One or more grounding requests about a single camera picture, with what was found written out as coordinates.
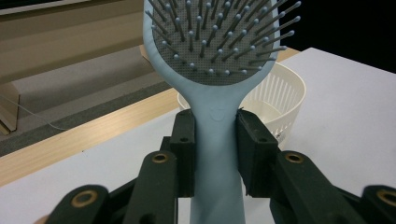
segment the hairbrush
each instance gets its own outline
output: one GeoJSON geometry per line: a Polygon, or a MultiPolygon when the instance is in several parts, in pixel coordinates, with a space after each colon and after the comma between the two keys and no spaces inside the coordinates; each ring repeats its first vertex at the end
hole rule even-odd
{"type": "Polygon", "coordinates": [[[146,0],[144,46],[154,69],[187,100],[196,123],[191,224],[245,223],[235,116],[268,75],[287,0],[146,0]]]}

